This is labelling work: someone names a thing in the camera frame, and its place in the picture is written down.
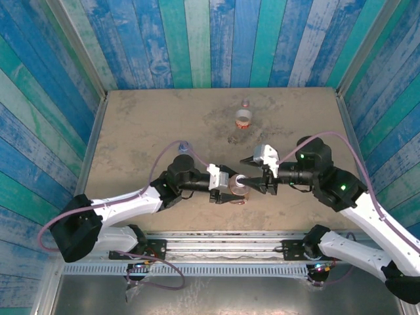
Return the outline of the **clear bottle with red label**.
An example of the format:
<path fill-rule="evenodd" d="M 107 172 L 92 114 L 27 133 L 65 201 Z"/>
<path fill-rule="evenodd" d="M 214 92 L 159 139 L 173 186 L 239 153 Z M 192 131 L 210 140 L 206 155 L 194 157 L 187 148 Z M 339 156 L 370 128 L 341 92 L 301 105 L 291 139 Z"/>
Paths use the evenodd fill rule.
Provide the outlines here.
<path fill-rule="evenodd" d="M 247 129 L 251 125 L 253 114 L 250 107 L 250 101 L 245 98 L 241 102 L 240 109 L 235 113 L 235 124 L 239 129 Z"/>

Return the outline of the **aluminium corner post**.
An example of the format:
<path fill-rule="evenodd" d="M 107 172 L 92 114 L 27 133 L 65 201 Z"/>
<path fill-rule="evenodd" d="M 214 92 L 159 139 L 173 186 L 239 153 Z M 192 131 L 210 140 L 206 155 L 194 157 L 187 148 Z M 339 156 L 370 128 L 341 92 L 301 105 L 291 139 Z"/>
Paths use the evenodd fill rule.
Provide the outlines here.
<path fill-rule="evenodd" d="M 356 74 L 362 67 L 362 64 L 368 57 L 374 44 L 378 40 L 387 22 L 393 15 L 400 2 L 401 0 L 385 0 L 383 6 L 381 7 L 381 10 L 375 15 L 375 19 L 373 20 L 371 26 L 367 30 L 367 33 L 363 38 L 362 42 L 358 45 L 358 50 L 352 57 L 348 68 L 344 72 L 344 75 L 342 76 L 342 79 L 340 80 L 336 88 L 336 95 L 339 98 L 344 97 L 347 91 L 349 90 L 349 87 L 354 81 Z"/>
<path fill-rule="evenodd" d="M 70 45 L 72 46 L 75 54 L 80 60 L 81 65 L 85 69 L 91 83 L 100 98 L 106 97 L 106 90 L 99 78 L 98 72 L 95 69 L 93 61 L 89 56 L 85 45 L 83 44 L 81 36 L 78 34 L 74 23 L 70 19 L 62 0 L 46 0 L 49 8 L 52 10 L 54 17 L 57 19 L 62 31 L 66 35 Z"/>

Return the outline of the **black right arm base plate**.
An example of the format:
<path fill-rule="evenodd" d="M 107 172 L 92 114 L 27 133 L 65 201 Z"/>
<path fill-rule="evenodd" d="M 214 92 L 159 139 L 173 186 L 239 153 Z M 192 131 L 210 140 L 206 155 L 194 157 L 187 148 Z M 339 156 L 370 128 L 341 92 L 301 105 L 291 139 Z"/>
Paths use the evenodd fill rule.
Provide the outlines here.
<path fill-rule="evenodd" d="M 333 261 L 324 255 L 317 245 L 307 245 L 303 240 L 282 241 L 283 258 L 286 261 Z"/>

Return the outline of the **amber bottle red gold label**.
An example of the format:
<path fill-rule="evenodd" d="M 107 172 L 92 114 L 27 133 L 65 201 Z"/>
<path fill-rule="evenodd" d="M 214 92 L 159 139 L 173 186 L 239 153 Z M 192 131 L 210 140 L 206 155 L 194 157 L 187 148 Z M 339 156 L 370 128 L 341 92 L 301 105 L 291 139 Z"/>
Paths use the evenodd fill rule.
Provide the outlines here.
<path fill-rule="evenodd" d="M 251 189 L 250 187 L 238 182 L 239 179 L 245 179 L 245 178 L 246 178 L 245 175 L 237 174 L 229 179 L 229 182 L 228 182 L 229 191 L 236 196 L 243 197 L 243 199 L 233 200 L 230 203 L 236 204 L 236 205 L 244 205 L 245 203 L 247 203 Z"/>

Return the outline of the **aluminium table side rail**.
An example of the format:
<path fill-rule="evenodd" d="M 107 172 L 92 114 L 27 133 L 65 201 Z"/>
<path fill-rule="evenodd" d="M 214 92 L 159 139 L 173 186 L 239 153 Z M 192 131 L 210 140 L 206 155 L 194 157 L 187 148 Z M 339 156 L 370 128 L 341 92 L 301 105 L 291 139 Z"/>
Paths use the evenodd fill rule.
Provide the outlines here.
<path fill-rule="evenodd" d="M 337 93 L 335 94 L 335 99 L 341 115 L 341 119 L 343 121 L 348 142 L 352 147 L 352 154 L 355 156 L 354 160 L 358 170 L 358 174 L 360 176 L 360 180 L 367 186 L 367 192 L 370 195 L 369 198 L 372 203 L 373 211 L 378 216 L 379 221 L 382 224 L 387 225 L 387 216 L 383 212 L 383 210 L 381 210 L 381 206 L 379 205 L 377 198 L 375 197 L 375 194 L 373 192 L 373 186 L 371 185 L 371 181 L 366 170 L 366 166 L 364 164 L 363 156 L 360 151 L 360 147 L 358 144 L 356 133 L 354 132 L 354 128 L 352 126 L 350 116 L 348 114 L 345 100 L 342 96 L 338 95 Z"/>
<path fill-rule="evenodd" d="M 81 172 L 79 174 L 74 196 L 78 196 L 85 192 L 107 106 L 108 96 L 105 96 L 98 106 L 98 111 L 96 113 L 85 157 L 81 166 Z"/>

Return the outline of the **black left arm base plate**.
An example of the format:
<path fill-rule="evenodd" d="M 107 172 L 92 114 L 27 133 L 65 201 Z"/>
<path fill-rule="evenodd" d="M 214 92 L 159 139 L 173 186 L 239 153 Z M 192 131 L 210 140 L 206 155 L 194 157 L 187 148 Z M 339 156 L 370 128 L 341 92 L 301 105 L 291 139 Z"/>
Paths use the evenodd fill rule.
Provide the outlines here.
<path fill-rule="evenodd" d="M 167 240 L 146 239 L 145 241 L 140 241 L 130 251 L 128 251 L 128 253 L 165 259 L 166 249 Z M 130 259 L 128 255 L 122 255 L 120 253 L 117 253 L 116 251 L 110 251 L 108 254 L 108 258 L 110 260 L 116 261 Z"/>

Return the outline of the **circuit board with lights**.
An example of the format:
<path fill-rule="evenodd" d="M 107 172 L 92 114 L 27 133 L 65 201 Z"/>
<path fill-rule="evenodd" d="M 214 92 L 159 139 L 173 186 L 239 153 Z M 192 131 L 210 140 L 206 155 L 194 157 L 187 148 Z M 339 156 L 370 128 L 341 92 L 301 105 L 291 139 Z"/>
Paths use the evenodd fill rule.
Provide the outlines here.
<path fill-rule="evenodd" d="M 334 262 L 325 262 L 325 263 L 315 263 L 315 264 L 308 264 L 307 268 L 310 273 L 317 273 L 317 272 L 329 272 L 332 268 L 335 267 Z"/>
<path fill-rule="evenodd" d="M 127 273 L 149 273 L 155 264 L 154 261 L 136 262 L 127 265 Z"/>

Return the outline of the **aluminium front mounting rail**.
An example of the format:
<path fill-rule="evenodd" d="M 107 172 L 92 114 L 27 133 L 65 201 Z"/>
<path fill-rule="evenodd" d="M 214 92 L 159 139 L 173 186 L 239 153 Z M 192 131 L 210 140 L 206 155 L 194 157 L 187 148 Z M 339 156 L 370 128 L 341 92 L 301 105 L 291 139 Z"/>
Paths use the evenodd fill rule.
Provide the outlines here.
<path fill-rule="evenodd" d="M 172 263 L 286 263 L 282 241 L 303 240 L 296 231 L 142 232 L 136 226 L 106 228 L 98 236 L 78 238 L 61 250 L 67 263 L 109 261 L 110 251 L 130 255 L 140 241 L 167 240 L 165 260 Z"/>

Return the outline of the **steel sheet tray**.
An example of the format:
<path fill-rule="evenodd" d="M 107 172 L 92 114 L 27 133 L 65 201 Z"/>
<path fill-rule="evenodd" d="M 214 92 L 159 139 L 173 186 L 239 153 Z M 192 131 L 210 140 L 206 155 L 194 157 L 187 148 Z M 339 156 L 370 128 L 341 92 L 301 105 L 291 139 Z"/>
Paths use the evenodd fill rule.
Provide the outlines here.
<path fill-rule="evenodd" d="M 394 296 L 359 270 L 324 288 L 289 278 L 188 277 L 180 291 L 117 276 L 64 276 L 52 315 L 401 315 Z"/>

